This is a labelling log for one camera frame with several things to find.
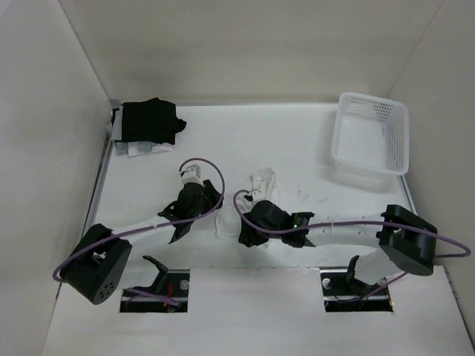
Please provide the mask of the white tank top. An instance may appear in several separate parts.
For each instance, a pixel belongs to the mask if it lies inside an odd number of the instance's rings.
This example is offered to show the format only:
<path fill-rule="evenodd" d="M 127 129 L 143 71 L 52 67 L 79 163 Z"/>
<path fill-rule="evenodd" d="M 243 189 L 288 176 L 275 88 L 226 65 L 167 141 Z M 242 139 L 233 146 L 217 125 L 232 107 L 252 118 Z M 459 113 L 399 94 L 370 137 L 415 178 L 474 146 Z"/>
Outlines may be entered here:
<path fill-rule="evenodd" d="M 265 196 L 262 200 L 269 200 L 275 205 L 278 203 L 279 190 L 276 183 L 275 172 L 271 168 L 261 168 L 250 174 L 252 190 L 258 189 Z M 251 211 L 257 202 L 253 202 L 249 195 L 240 195 L 237 198 L 239 210 L 245 214 Z M 234 206 L 228 206 L 219 212 L 215 220 L 216 235 L 223 239 L 236 240 L 240 235 L 240 217 Z"/>

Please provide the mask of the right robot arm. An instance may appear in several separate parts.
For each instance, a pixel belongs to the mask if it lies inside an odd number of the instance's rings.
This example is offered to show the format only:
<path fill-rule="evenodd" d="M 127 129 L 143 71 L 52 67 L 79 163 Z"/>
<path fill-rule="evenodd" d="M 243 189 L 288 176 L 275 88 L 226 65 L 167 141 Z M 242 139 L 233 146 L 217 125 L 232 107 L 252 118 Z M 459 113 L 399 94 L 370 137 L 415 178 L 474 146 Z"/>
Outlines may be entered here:
<path fill-rule="evenodd" d="M 388 205 L 381 214 L 327 218 L 320 222 L 312 212 L 289 214 L 269 200 L 261 200 L 240 215 L 239 242 L 247 247 L 280 240 L 293 248 L 349 245 L 370 248 L 355 254 L 344 275 L 352 293 L 362 293 L 380 279 L 405 272 L 427 277 L 433 274 L 437 229 L 400 205 Z"/>

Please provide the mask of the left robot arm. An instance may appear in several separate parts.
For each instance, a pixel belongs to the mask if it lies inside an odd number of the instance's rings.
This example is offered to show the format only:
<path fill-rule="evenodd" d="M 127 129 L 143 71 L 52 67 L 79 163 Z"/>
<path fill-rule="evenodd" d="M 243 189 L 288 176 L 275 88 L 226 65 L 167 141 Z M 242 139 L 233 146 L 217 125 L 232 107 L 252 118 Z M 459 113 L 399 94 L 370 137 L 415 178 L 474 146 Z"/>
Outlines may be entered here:
<path fill-rule="evenodd" d="M 161 234 L 172 244 L 191 230 L 194 221 L 212 214 L 223 205 L 225 188 L 217 191 L 210 180 L 187 182 L 178 198 L 154 219 L 125 231 L 115 232 L 101 223 L 92 225 L 53 272 L 53 278 L 67 283 L 94 305 L 104 303 L 119 287 L 133 244 Z"/>

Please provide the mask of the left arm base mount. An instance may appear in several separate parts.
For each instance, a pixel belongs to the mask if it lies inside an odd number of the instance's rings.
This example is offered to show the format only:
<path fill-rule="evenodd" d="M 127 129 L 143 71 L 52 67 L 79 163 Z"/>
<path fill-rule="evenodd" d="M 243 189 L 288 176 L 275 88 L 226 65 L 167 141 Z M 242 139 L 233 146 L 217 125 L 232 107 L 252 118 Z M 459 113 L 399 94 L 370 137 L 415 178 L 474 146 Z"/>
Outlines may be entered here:
<path fill-rule="evenodd" d="M 121 313 L 186 313 L 189 307 L 191 271 L 169 269 L 152 256 L 143 256 L 153 269 L 131 269 L 124 274 Z"/>

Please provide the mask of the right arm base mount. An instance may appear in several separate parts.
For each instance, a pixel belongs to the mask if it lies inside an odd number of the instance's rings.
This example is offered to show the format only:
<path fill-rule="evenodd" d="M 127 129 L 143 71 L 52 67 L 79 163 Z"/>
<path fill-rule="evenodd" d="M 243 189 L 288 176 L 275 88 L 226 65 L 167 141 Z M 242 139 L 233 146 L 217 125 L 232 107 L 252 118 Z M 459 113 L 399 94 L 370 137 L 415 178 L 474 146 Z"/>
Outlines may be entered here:
<path fill-rule="evenodd" d="M 324 309 L 326 312 L 393 312 L 393 304 L 388 288 L 374 292 L 386 283 L 368 285 L 355 278 L 356 262 L 354 256 L 346 269 L 321 269 L 320 278 Z"/>

